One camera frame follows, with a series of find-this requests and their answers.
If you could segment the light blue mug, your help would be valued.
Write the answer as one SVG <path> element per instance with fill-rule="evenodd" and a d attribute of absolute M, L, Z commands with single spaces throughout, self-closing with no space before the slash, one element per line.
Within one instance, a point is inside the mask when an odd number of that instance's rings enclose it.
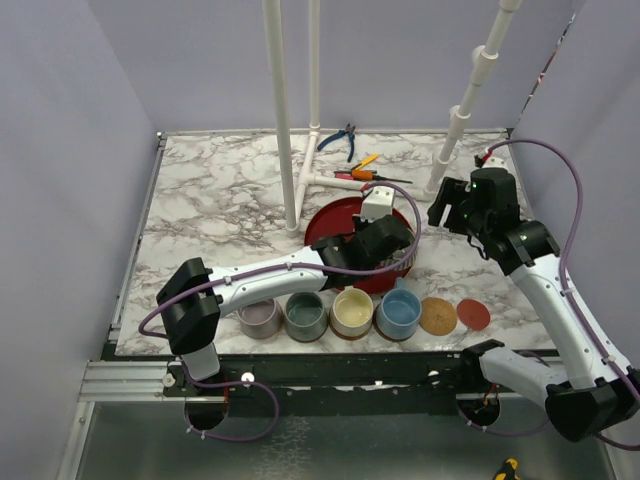
<path fill-rule="evenodd" d="M 416 332 L 421 314 L 421 300 L 407 288 L 405 280 L 398 277 L 380 301 L 375 322 L 385 333 L 400 337 L 404 332 Z"/>

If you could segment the cream yellow mug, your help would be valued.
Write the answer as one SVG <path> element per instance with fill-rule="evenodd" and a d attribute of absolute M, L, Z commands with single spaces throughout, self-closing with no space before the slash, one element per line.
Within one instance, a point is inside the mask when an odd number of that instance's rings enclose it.
<path fill-rule="evenodd" d="M 347 288 L 334 299 L 330 324 L 345 335 L 359 335 L 372 326 L 374 304 L 363 290 Z"/>

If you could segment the brown wooden coaster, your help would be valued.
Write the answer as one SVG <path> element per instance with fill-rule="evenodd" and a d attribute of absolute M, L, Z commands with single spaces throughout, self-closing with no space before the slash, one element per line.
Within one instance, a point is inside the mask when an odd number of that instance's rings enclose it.
<path fill-rule="evenodd" d="M 339 332 L 332 324 L 329 325 L 331 331 L 339 338 L 343 339 L 343 340 L 347 340 L 347 341 L 355 341 L 355 340 L 359 340 L 361 338 L 364 338 L 368 335 L 368 333 L 371 330 L 371 327 L 369 327 L 366 331 L 364 331 L 363 333 L 359 334 L 359 335 L 345 335 L 341 332 Z"/>
<path fill-rule="evenodd" d="M 404 332 L 404 333 L 401 332 L 402 335 L 400 337 L 398 337 L 397 335 L 393 336 L 393 335 L 389 335 L 389 334 L 385 333 L 383 330 L 381 330 L 379 328 L 379 326 L 377 324 L 374 324 L 374 328 L 375 328 L 376 332 L 378 333 L 378 335 L 380 335 L 382 338 L 384 338 L 384 339 L 386 339 L 388 341 L 391 341 L 391 342 L 404 342 L 404 341 L 410 339 L 415 333 L 415 332 L 413 332 L 413 333 L 407 334 L 406 332 Z"/>

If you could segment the woven rattan coaster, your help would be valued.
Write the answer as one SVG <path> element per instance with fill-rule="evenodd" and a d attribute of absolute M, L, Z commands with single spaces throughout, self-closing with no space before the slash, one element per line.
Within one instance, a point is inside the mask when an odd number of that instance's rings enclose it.
<path fill-rule="evenodd" d="M 442 298 L 429 297 L 421 302 L 421 306 L 422 314 L 419 324 L 427 333 L 445 336 L 456 328 L 458 317 L 450 302 Z"/>

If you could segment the dark green mug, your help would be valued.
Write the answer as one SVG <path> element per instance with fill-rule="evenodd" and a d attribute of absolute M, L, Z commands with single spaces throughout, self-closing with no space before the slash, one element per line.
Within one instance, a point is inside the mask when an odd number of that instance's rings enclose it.
<path fill-rule="evenodd" d="M 285 330 L 295 341 L 309 343 L 321 338 L 328 327 L 323 300 L 311 292 L 293 294 L 285 305 Z"/>

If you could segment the thin red round coaster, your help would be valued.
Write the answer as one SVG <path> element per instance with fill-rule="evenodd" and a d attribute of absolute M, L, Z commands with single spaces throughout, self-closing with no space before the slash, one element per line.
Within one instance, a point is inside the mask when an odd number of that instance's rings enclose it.
<path fill-rule="evenodd" d="M 491 322 L 488 308 L 481 302 L 465 298 L 456 307 L 459 320 L 468 328 L 480 331 L 487 328 Z"/>

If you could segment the lilac mug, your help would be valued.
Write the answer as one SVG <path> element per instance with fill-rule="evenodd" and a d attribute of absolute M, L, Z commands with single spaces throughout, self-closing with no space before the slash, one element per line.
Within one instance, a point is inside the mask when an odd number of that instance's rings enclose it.
<path fill-rule="evenodd" d="M 252 339 L 268 339 L 282 326 L 282 310 L 273 299 L 247 305 L 238 310 L 242 332 Z"/>

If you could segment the ribbed grey cup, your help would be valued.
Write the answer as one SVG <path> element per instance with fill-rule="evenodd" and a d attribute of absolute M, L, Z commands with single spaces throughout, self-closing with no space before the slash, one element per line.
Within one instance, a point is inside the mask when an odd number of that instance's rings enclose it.
<path fill-rule="evenodd" d="M 411 254 L 408 254 L 408 252 L 409 248 L 397 250 L 390 257 L 381 261 L 376 266 L 376 269 L 386 269 L 390 266 L 393 266 L 393 271 L 403 271 L 410 269 L 415 263 L 417 251 L 414 250 Z"/>

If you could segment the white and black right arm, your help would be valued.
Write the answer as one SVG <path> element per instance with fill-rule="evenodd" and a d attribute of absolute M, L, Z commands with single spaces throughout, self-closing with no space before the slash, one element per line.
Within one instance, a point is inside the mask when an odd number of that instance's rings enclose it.
<path fill-rule="evenodd" d="M 606 338 L 561 267 L 562 251 L 544 224 L 520 216 L 516 180 L 481 168 L 469 180 L 443 179 L 428 223 L 463 235 L 525 295 L 562 359 L 547 367 L 487 340 L 466 348 L 461 383 L 481 391 L 499 384 L 543 408 L 567 440 L 578 442 L 639 410 L 639 372 Z"/>

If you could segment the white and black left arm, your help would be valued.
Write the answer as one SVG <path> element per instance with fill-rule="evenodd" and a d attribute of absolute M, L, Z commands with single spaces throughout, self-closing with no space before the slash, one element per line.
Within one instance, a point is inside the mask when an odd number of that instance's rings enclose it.
<path fill-rule="evenodd" d="M 383 263 L 415 251 L 415 236 L 388 214 L 349 233 L 324 236 L 276 258 L 215 272 L 199 257 L 184 262 L 156 295 L 170 350 L 187 368 L 186 382 L 206 395 L 220 385 L 214 345 L 219 319 L 245 306 L 283 295 L 355 284 L 390 268 Z"/>

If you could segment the dark red round tray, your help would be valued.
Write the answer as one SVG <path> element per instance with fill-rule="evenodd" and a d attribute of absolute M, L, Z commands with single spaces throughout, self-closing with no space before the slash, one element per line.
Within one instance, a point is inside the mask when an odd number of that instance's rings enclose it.
<path fill-rule="evenodd" d="M 304 245 L 310 246 L 316 240 L 328 235 L 349 233 L 354 230 L 352 217 L 360 213 L 363 199 L 346 197 L 335 200 L 322 207 L 309 222 L 304 236 Z M 396 270 L 379 274 L 371 278 L 360 279 L 355 288 L 369 295 L 382 295 L 394 287 L 398 277 L 405 278 L 412 268 L 412 261 L 404 270 Z"/>

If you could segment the aluminium table edge strip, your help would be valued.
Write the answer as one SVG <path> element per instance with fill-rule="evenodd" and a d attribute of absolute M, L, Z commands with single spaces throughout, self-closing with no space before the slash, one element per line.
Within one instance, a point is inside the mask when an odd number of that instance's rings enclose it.
<path fill-rule="evenodd" d="M 160 166 L 162 163 L 162 159 L 163 159 L 163 155 L 166 147 L 166 142 L 168 137 L 167 133 L 158 132 L 156 136 L 157 136 L 157 145 L 155 150 L 155 157 L 152 163 L 150 178 L 146 184 L 146 188 L 144 191 L 142 207 L 141 207 L 140 214 L 138 215 L 138 218 L 137 218 L 137 223 L 134 230 L 133 243 L 132 243 L 128 260 L 126 263 L 123 280 L 122 280 L 120 289 L 116 295 L 116 303 L 115 303 L 113 314 L 111 316 L 111 321 L 110 321 L 109 329 L 107 333 L 108 343 L 115 343 L 119 337 L 119 331 L 121 329 L 121 324 L 122 324 L 122 315 L 126 307 L 131 279 L 134 274 L 135 265 L 136 265 L 137 257 L 140 250 L 140 245 L 144 235 L 144 228 L 149 215 L 153 193 L 156 186 Z"/>

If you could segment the orange handled screwdriver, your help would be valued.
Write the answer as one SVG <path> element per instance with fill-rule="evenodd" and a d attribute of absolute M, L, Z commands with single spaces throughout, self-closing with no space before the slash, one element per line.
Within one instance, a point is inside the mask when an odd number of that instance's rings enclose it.
<path fill-rule="evenodd" d="M 409 180 L 385 177 L 385 176 L 382 176 L 382 175 L 378 175 L 377 173 L 372 172 L 372 171 L 352 170 L 350 172 L 350 175 L 354 180 L 365 181 L 365 182 L 388 181 L 388 182 L 412 184 L 412 181 L 409 181 Z"/>

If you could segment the white PVC pipe frame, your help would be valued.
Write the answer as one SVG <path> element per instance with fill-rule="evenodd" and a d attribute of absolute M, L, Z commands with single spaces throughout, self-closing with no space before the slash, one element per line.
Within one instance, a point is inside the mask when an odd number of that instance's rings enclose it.
<path fill-rule="evenodd" d="M 501 1 L 496 18 L 486 42 L 477 46 L 471 55 L 472 72 L 461 103 L 449 112 L 446 139 L 440 151 L 433 156 L 432 172 L 425 190 L 433 193 L 452 162 L 452 153 L 463 136 L 471 118 L 481 87 L 490 76 L 499 51 L 515 13 L 520 9 L 519 1 Z M 308 7 L 309 26 L 309 75 L 310 75 L 310 122 L 308 141 L 302 167 L 297 177 L 293 176 L 291 154 L 291 129 L 289 122 L 286 62 L 283 39 L 282 9 L 279 1 L 264 1 L 262 12 L 269 69 L 272 78 L 276 138 L 280 165 L 281 187 L 285 214 L 285 232 L 293 236 L 299 230 L 306 190 L 311 183 L 311 167 L 315 157 L 321 131 L 319 87 L 320 87 L 320 10 L 319 1 L 311 1 Z"/>

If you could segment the black metal base rail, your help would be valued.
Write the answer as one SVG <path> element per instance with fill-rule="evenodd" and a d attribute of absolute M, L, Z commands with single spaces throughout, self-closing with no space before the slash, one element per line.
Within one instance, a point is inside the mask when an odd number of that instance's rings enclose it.
<path fill-rule="evenodd" d="M 453 415 L 460 400 L 507 394 L 462 371 L 458 352 L 224 354 L 221 371 L 191 384 L 170 356 L 107 356 L 88 364 L 81 396 L 183 404 L 235 417 Z"/>

